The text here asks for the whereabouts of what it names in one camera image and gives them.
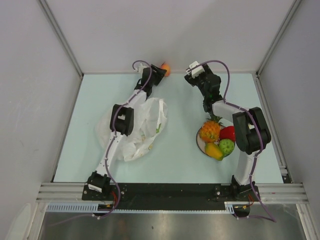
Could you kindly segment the red fake pepper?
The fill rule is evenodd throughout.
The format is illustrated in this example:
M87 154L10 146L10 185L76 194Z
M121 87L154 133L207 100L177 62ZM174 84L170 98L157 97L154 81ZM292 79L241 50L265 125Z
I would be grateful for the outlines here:
M220 130L219 139L229 139L233 142L236 141L235 128L233 125L224 127Z

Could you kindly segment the orange fake pineapple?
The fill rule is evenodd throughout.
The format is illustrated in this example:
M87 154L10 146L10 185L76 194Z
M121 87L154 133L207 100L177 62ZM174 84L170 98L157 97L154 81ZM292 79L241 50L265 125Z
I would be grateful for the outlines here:
M213 115L205 120L199 130L199 137L205 143L218 142L222 126L220 123L221 119L221 117Z

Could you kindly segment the orange pink fake peach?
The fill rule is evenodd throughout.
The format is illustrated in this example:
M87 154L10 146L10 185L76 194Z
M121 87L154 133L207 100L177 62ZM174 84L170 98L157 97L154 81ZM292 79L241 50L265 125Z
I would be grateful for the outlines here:
M165 77L169 77L169 76L170 76L170 74L171 74L171 67L170 67L170 65L169 65L168 63L164 62L164 63L160 66L160 68L161 68L162 70L165 70L165 74L164 74Z

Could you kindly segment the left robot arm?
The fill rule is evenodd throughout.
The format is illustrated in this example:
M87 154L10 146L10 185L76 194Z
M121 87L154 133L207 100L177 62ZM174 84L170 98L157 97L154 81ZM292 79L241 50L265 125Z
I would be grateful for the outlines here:
M84 185L83 200L106 200L114 194L112 183L117 161L130 162L143 157L167 124L168 106L162 98L151 97L153 87L167 76L168 67L139 61L141 74L132 95L115 104L96 127L105 153Z

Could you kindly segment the orange green fake papaya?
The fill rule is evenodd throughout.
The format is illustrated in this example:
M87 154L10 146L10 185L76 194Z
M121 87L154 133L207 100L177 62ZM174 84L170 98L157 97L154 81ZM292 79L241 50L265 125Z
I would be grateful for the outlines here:
M224 158L224 153L222 152L220 147L213 142L206 143L204 147L204 151L206 155L216 159L217 161L222 161Z

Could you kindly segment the green fake fruit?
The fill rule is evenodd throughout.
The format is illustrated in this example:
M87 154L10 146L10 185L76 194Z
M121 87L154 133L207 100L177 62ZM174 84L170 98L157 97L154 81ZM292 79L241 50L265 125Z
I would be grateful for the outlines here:
M231 139L221 139L218 144L219 148L221 149L222 153L224 156L230 155L234 148L235 148L235 143Z

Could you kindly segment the white plastic bag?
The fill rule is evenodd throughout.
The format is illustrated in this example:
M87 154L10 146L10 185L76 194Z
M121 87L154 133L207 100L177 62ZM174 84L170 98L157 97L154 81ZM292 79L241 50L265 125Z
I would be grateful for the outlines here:
M147 154L155 138L165 128L168 106L163 98L151 97L134 112L134 127L130 136L117 149L115 159L134 161Z

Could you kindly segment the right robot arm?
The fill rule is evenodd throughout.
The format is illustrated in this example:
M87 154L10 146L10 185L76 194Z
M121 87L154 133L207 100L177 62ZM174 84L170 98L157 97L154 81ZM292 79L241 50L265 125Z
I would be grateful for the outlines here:
M258 192L253 177L259 155L271 142L271 133L259 107L244 108L227 102L226 95L220 94L221 78L208 64L208 61L191 63L184 78L191 86L198 87L203 96L203 109L212 119L225 119L233 124L240 154L231 178L230 194L242 201L248 194Z

